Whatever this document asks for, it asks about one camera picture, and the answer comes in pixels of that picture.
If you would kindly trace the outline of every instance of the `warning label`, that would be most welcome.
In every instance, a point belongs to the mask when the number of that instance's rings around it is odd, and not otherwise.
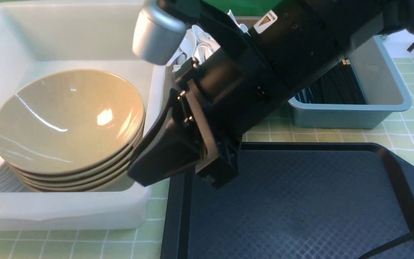
[[[265,31],[269,26],[271,26],[275,21],[277,21],[277,15],[270,10],[266,15],[264,15],[253,27],[255,31],[258,33],[262,33]]]

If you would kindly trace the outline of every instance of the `textured tray surface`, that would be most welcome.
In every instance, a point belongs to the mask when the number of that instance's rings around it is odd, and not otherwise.
[[[189,258],[358,258],[408,232],[372,152],[243,151],[240,172],[219,191],[194,177]]]

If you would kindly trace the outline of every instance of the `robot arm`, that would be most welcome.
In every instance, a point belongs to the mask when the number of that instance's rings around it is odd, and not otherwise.
[[[147,0],[133,50],[166,64],[194,23],[221,48],[174,75],[128,169],[144,186],[192,172],[215,188],[227,184],[238,173],[242,134],[372,36],[414,34],[414,0],[282,0],[248,34],[201,0]]]

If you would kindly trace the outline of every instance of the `black cable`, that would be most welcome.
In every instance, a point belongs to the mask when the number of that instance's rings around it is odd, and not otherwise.
[[[414,239],[414,231],[412,231],[408,234],[405,234],[401,237],[398,237],[398,238],[396,238],[396,239],[394,239],[394,240],[392,240],[392,241],[390,241],[390,242],[388,242],[388,243],[386,243],[382,246],[378,246],[376,249],[373,249],[370,252],[368,252],[366,254],[363,254],[361,257],[359,257],[359,259],[366,259],[366,258],[370,258],[372,256],[375,256],[377,254],[381,254],[382,252],[384,252],[386,250],[392,249],[392,248],[394,248],[398,245],[401,245],[401,244],[403,244],[407,241],[410,241],[412,239]]]

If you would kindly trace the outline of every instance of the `tan ceramic bowl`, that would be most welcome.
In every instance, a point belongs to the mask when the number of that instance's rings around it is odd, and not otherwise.
[[[132,139],[131,143],[127,144],[123,149],[121,149],[118,154],[113,157],[110,157],[106,161],[103,161],[101,164],[98,164],[94,167],[87,168],[86,170],[77,171],[70,174],[49,174],[49,175],[42,175],[36,174],[31,172],[26,172],[21,169],[15,168],[11,166],[11,169],[18,174],[18,177],[26,178],[27,181],[33,180],[37,183],[39,182],[62,182],[62,181],[77,181],[83,180],[86,177],[90,177],[94,174],[102,172],[105,169],[109,169],[115,164],[117,161],[124,159],[126,156],[130,156],[132,154],[133,148],[136,144],[141,140],[143,136],[143,124],[140,127],[139,133]]]
[[[143,123],[142,98],[113,74],[81,69],[39,79],[0,110],[0,156],[38,174],[69,174],[117,154]]]
[[[37,187],[66,187],[66,186],[75,186],[80,184],[86,184],[89,182],[95,182],[99,179],[105,177],[108,174],[112,174],[116,170],[120,169],[123,165],[127,164],[129,166],[129,159],[132,155],[133,147],[129,145],[131,148],[127,149],[127,152],[122,154],[119,158],[110,159],[113,161],[110,163],[108,167],[103,169],[97,170],[89,170],[87,174],[81,173],[77,175],[69,176],[69,179],[65,179],[65,177],[49,177],[47,179],[33,179],[30,175],[27,176],[26,173],[20,171],[19,169],[11,167],[13,172],[17,174],[17,176],[25,183],[31,184]]]
[[[35,192],[95,192],[117,183],[127,174],[127,168],[127,166],[123,166],[113,176],[107,177],[105,181],[100,181],[99,183],[93,182],[73,187],[36,187],[26,182],[25,185]]]

